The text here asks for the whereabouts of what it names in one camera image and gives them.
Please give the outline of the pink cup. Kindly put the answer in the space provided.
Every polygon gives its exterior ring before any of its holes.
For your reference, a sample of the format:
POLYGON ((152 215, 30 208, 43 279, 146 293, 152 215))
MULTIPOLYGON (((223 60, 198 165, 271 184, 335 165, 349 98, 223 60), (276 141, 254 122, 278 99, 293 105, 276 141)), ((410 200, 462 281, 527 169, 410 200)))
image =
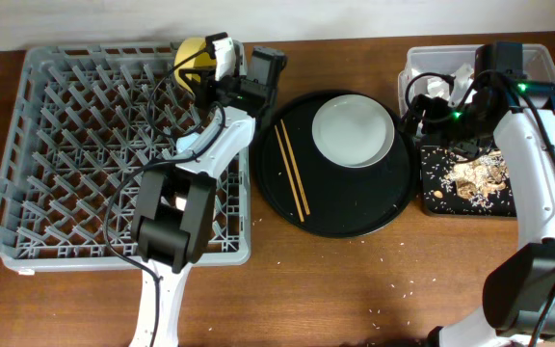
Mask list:
POLYGON ((187 204, 187 197, 181 194, 174 194, 171 198, 169 198, 169 203, 171 207, 184 211, 187 204))

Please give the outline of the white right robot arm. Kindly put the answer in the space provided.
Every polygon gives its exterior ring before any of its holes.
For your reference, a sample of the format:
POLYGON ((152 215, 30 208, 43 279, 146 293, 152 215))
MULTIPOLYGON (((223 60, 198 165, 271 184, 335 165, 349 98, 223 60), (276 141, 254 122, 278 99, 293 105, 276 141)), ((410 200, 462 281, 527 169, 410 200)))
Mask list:
POLYGON ((508 168, 517 252, 490 273, 481 305, 433 329, 429 346, 555 341, 555 65, 536 43, 420 46, 398 79, 405 129, 470 157, 493 142, 508 168))

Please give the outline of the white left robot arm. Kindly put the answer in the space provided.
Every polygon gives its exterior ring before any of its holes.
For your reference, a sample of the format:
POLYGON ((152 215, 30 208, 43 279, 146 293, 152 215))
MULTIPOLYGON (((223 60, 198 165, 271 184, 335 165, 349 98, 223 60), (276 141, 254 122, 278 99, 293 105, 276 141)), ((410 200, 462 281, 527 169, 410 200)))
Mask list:
POLYGON ((255 137, 270 113, 288 58, 256 46, 249 58, 239 47, 206 44, 178 54, 164 76, 185 87, 210 121, 185 135, 193 141, 173 158, 152 159, 116 188, 139 181, 130 233, 137 255, 114 255, 143 273, 133 346, 175 346, 184 289, 206 251, 219 176, 255 137))

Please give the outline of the yellow bowl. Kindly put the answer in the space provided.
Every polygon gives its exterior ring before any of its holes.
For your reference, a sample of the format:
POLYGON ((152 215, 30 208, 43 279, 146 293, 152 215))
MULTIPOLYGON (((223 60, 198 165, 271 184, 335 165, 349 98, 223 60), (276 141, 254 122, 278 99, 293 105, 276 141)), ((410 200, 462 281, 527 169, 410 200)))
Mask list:
MULTIPOLYGON (((183 60, 189 58, 193 54, 206 47, 206 41, 204 37, 191 37, 184 40, 177 48, 174 62, 175 66, 179 65, 183 60)), ((202 53, 187 63, 183 64, 180 68, 212 68, 216 67, 217 63, 212 59, 207 53, 202 53)), ((178 70, 174 73, 175 80, 179 86, 192 93, 191 87, 185 82, 178 73, 178 70)))

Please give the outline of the light blue cup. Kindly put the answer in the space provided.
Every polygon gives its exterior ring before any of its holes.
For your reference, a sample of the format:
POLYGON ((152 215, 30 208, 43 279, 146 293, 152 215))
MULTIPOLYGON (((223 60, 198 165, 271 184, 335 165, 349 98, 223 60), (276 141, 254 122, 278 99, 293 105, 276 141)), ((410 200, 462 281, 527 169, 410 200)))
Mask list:
POLYGON ((175 148, 178 153, 187 150, 199 137, 197 132, 182 136, 175 141, 175 148))

